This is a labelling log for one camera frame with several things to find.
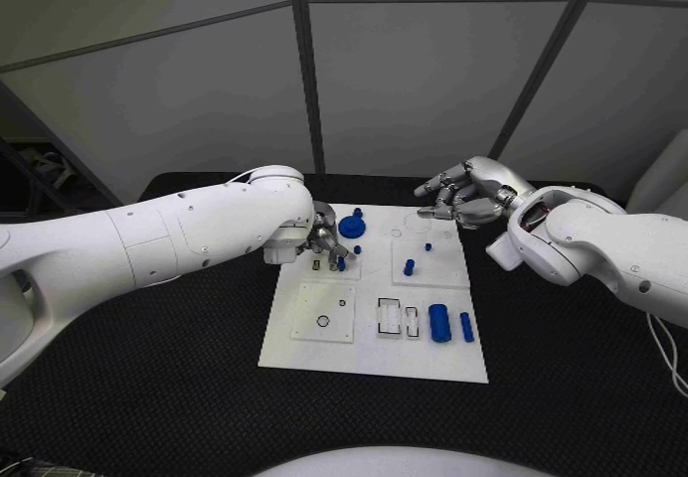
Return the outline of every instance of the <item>black mat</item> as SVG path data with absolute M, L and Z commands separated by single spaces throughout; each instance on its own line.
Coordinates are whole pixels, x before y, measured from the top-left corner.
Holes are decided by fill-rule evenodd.
M 167 174 L 146 197 L 222 182 Z M 316 199 L 420 206 L 417 179 L 309 177 Z M 0 402 L 0 447 L 108 475 L 247 475 L 309 453 L 404 444 L 567 476 L 687 475 L 688 401 L 642 313 L 462 232 L 491 384 L 257 367 L 280 269 L 263 253 L 90 311 Z M 671 327 L 688 349 L 688 333 Z

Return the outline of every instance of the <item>peg board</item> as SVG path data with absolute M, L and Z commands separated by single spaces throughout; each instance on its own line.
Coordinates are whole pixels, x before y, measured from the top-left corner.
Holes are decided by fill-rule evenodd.
M 420 219 L 417 209 L 410 207 L 332 206 L 338 220 L 352 214 L 355 207 L 362 209 L 364 235 L 355 239 L 341 237 L 343 246 L 353 250 L 359 245 L 362 252 L 355 262 L 346 262 L 343 272 L 330 271 L 328 254 L 312 251 L 299 256 L 296 263 L 283 265 L 258 366 L 486 384 L 488 370 L 456 224 Z M 430 251 L 424 249 L 427 242 L 433 245 Z M 403 274 L 408 258 L 416 261 L 413 276 Z M 319 270 L 313 270 L 315 260 L 320 261 Z M 405 336 L 404 322 L 401 338 L 378 337 L 378 298 L 398 299 L 401 310 L 417 308 L 417 339 Z M 444 303 L 449 308 L 453 338 L 447 343 L 434 343 L 430 338 L 427 309 L 433 303 Z M 343 326 L 348 334 L 351 311 L 352 337 L 329 341 L 323 338 L 329 336 L 328 327 Z M 463 311 L 470 313 L 473 343 L 463 339 L 459 317 Z M 346 322 L 336 324 L 333 320 L 339 316 Z

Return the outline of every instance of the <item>black table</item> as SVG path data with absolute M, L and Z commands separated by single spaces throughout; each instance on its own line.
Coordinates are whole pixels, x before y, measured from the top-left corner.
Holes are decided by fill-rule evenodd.
M 157 177 L 143 199 L 227 181 Z M 418 179 L 309 176 L 317 200 L 423 206 Z M 688 401 L 643 314 L 460 232 L 491 384 L 258 368 L 280 268 L 251 253 L 116 298 L 56 339 L 0 402 L 0 447 L 107 475 L 247 475 L 309 453 L 401 444 L 558 475 L 687 475 Z M 679 347 L 688 332 L 669 325 Z

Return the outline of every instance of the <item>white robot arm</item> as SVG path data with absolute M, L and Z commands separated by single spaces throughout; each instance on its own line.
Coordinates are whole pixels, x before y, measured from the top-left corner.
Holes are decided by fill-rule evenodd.
M 688 328 L 688 223 L 658 214 L 628 215 L 599 194 L 541 190 L 492 159 L 475 157 L 439 174 L 416 195 L 440 190 L 420 217 L 475 229 L 506 217 L 488 247 L 506 270 L 522 262 L 551 283 L 594 276 L 623 303 Z
M 75 318 L 110 298 L 260 247 L 267 263 L 293 262 L 312 247 L 352 259 L 338 244 L 332 208 L 313 201 L 303 179 L 290 167 L 268 166 L 248 183 L 0 225 L 0 388 Z

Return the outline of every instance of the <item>blue cylinder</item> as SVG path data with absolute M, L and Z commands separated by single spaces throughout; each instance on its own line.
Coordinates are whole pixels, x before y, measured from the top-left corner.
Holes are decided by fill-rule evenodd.
M 449 327 L 447 305 L 430 305 L 430 332 L 436 343 L 452 341 L 452 329 Z
M 416 265 L 416 262 L 410 259 L 405 261 L 405 266 L 404 266 L 404 275 L 411 276 L 413 275 L 413 266 Z
M 348 216 L 339 224 L 341 236 L 348 239 L 358 239 L 365 232 L 365 222 L 361 217 Z
M 466 343 L 473 343 L 476 340 L 473 338 L 473 328 L 470 327 L 470 317 L 466 312 L 462 313 L 462 328 L 463 328 L 463 339 Z

